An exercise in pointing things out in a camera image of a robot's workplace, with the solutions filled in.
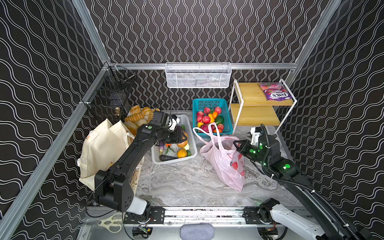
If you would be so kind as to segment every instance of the cucumber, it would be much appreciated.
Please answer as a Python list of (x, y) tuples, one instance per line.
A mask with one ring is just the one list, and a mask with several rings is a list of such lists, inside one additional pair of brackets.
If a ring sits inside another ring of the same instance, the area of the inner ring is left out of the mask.
[(160, 155), (159, 159), (160, 159), (160, 161), (165, 162), (165, 161), (177, 159), (177, 157), (171, 157), (171, 156), (167, 156), (167, 155)]

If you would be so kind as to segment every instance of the bread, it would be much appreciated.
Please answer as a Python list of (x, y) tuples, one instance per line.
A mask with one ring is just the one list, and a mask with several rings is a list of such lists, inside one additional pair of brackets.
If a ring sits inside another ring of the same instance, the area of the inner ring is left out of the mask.
[(159, 111), (159, 112), (160, 112), (160, 109), (158, 109), (158, 108), (154, 108), (154, 109), (152, 109), (151, 113), (149, 114), (147, 123), (149, 123), (149, 122), (152, 120), (152, 118), (153, 118), (153, 112), (154, 112), (154, 111)]
[(131, 109), (130, 109), (129, 112), (130, 112), (131, 114), (139, 113), (139, 112), (140, 112), (140, 106), (139, 106), (139, 105), (136, 105), (136, 106), (131, 107)]
[(145, 118), (139, 119), (136, 124), (140, 127), (143, 124), (147, 124), (147, 120)]
[(123, 124), (128, 128), (128, 130), (129, 130), (133, 135), (136, 136), (136, 134), (137, 134), (137, 129), (139, 128), (139, 126), (138, 126), (136, 123), (134, 123), (134, 122), (130, 122), (130, 121), (126, 121), (126, 122), (124, 122)]
[(127, 116), (127, 117), (125, 118), (125, 121), (137, 122), (139, 119), (142, 119), (142, 118), (144, 118), (144, 117), (145, 117), (145, 116), (144, 116), (143, 113), (136, 113), (136, 114)]
[(143, 109), (141, 109), (141, 112), (145, 115), (145, 116), (148, 116), (150, 113), (151, 113), (151, 109), (149, 107), (145, 107)]

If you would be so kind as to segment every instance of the marble countertop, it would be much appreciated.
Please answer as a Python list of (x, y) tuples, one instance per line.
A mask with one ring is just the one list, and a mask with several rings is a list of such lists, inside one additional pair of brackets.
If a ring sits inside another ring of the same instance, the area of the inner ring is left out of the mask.
[[(191, 111), (172, 111), (172, 114), (185, 114), (192, 121)], [(249, 131), (250, 127), (240, 126), (234, 135), (245, 139)], [(273, 131), (274, 127), (268, 127), (268, 132)], [(204, 143), (194, 137), (199, 152)], [(286, 157), (281, 146), (280, 150), (282, 157)], [(262, 175), (248, 159), (244, 170), (245, 183), (239, 192), (223, 183), (200, 153), (185, 161), (155, 165), (151, 151), (148, 151), (144, 156), (136, 196), (148, 200), (153, 206), (258, 206), (268, 198), (274, 198), (287, 207), (302, 206), (289, 191)]]

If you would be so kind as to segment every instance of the fox's candy package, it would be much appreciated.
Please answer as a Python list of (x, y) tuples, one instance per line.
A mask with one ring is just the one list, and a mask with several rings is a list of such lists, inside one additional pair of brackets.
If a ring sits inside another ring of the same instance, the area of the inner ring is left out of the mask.
[(259, 83), (267, 100), (284, 101), (292, 96), (281, 83)]

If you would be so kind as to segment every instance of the plastic bag handle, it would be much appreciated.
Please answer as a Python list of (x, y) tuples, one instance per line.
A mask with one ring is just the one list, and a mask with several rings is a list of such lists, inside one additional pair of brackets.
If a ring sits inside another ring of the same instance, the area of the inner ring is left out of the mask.
[(208, 131), (211, 134), (212, 143), (215, 144), (214, 139), (212, 137), (212, 136), (214, 136), (214, 133), (212, 132), (212, 128), (210, 127), (211, 125), (214, 125), (216, 128), (218, 148), (220, 151), (222, 151), (224, 149), (224, 147), (223, 147), (223, 144), (221, 143), (220, 133), (218, 131), (217, 124), (215, 122), (208, 125)]
[(195, 129), (200, 130), (202, 133), (205, 133), (206, 135), (210, 136), (210, 137), (211, 137), (211, 140), (213, 140), (213, 139), (212, 139), (212, 135), (210, 135), (209, 133), (205, 132), (205, 131), (202, 130), (201, 128), (199, 128), (199, 127), (194, 127), (194, 128), (192, 128), (192, 132), (195, 133), (196, 137), (197, 137), (198, 139), (200, 139), (202, 142), (204, 142), (205, 144), (209, 144), (209, 142), (204, 141), (203, 138), (200, 137), (200, 136), (197, 134), (197, 132), (195, 131)]

